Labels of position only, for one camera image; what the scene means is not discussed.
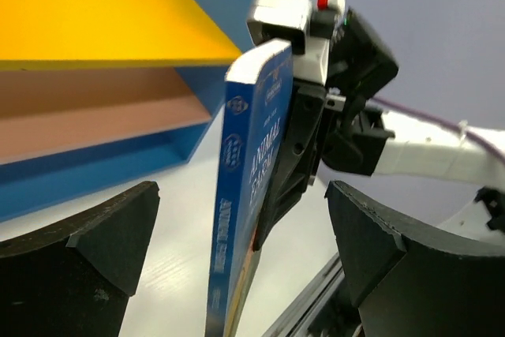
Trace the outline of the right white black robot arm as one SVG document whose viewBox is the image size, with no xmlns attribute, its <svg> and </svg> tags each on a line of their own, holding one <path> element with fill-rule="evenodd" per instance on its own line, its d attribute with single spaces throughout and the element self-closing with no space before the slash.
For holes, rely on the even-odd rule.
<svg viewBox="0 0 505 337">
<path fill-rule="evenodd" d="M 355 10 L 255 6 L 247 25 L 255 44 L 280 38 L 294 45 L 294 92 L 255 250 L 321 163 L 349 174 L 412 174 L 503 190 L 503 131 L 469 129 L 378 97 L 398 63 Z"/>
</svg>

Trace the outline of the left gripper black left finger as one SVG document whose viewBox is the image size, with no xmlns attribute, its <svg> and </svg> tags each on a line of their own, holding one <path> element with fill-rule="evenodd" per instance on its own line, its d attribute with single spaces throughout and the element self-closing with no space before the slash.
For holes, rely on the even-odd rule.
<svg viewBox="0 0 505 337">
<path fill-rule="evenodd" d="M 136 293 L 159 209 L 141 182 L 1 243 L 3 336 L 117 336 Z"/>
</svg>

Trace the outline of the Animal Farm book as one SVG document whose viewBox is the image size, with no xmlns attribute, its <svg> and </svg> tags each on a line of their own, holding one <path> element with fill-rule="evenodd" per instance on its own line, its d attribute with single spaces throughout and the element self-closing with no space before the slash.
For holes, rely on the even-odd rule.
<svg viewBox="0 0 505 337">
<path fill-rule="evenodd" d="M 257 219 L 289 110 L 290 43 L 273 39 L 245 52 L 225 80 L 206 336 L 230 336 L 245 297 Z"/>
</svg>

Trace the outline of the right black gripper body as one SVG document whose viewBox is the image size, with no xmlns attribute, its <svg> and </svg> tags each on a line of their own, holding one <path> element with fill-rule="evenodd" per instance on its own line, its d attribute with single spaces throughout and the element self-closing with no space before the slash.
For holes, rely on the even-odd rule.
<svg viewBox="0 0 505 337">
<path fill-rule="evenodd" d="M 370 176 L 376 169 L 387 131 L 377 108 L 366 103 L 398 74 L 390 47 L 374 27 L 349 8 L 337 27 L 330 49 L 328 89 L 344 98 L 341 110 L 328 100 L 316 138 L 317 158 L 332 170 Z"/>
</svg>

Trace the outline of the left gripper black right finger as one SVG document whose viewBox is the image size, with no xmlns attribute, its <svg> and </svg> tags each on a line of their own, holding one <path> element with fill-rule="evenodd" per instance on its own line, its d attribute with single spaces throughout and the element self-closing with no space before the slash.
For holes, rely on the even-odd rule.
<svg viewBox="0 0 505 337">
<path fill-rule="evenodd" d="M 326 198 L 367 336 L 502 336 L 504 249 L 433 227 L 342 181 Z"/>
</svg>

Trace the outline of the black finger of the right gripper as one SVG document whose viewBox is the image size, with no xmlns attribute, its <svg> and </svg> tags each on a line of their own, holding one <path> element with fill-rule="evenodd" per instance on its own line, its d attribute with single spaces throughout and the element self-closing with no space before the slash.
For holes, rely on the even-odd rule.
<svg viewBox="0 0 505 337">
<path fill-rule="evenodd" d="M 262 249 L 273 226 L 301 199 L 316 157 L 316 136 L 327 90 L 295 80 L 286 130 L 260 211 L 252 249 Z"/>
</svg>

